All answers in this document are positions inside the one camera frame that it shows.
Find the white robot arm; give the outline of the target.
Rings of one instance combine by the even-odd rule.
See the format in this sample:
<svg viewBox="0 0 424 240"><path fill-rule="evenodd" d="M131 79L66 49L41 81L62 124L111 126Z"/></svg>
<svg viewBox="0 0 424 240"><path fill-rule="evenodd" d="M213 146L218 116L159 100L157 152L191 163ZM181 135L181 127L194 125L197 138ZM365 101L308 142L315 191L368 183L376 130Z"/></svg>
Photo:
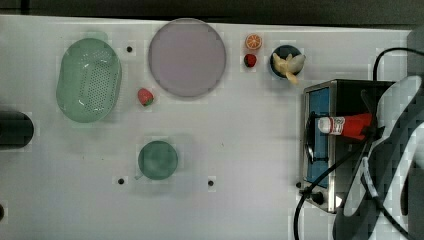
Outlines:
<svg viewBox="0 0 424 240"><path fill-rule="evenodd" d="M409 76L375 97L372 135L338 208L334 240L423 240L423 79Z"/></svg>

